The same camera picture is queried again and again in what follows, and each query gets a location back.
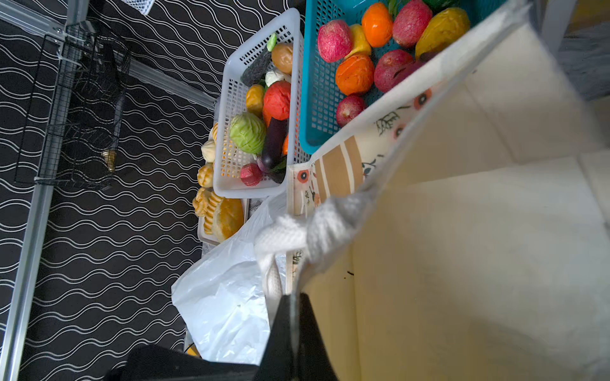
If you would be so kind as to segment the white plastic grocery bag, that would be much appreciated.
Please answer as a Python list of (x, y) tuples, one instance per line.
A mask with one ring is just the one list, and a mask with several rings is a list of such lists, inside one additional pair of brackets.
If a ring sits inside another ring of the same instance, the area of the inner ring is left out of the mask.
[(172, 303), (204, 360), (261, 362), (270, 334), (254, 241), (287, 210), (284, 194), (265, 199), (231, 238), (192, 265), (172, 286)]

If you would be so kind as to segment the cream canvas tote bag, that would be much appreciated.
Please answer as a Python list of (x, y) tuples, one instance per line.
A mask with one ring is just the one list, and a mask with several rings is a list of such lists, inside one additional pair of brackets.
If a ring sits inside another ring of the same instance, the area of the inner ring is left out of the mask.
[(289, 168), (256, 240), (344, 380), (607, 380), (609, 131), (507, 1)]

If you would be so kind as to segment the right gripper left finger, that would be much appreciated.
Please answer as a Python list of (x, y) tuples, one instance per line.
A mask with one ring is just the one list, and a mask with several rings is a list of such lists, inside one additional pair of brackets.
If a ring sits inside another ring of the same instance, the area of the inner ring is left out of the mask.
[(257, 380), (301, 380), (299, 298), (284, 295), (257, 371)]

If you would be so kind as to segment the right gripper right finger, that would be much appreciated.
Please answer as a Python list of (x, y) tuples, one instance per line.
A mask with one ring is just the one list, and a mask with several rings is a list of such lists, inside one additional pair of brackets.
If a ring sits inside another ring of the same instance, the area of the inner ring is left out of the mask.
[(309, 296), (301, 293), (296, 313), (296, 379), (338, 380), (327, 354)]

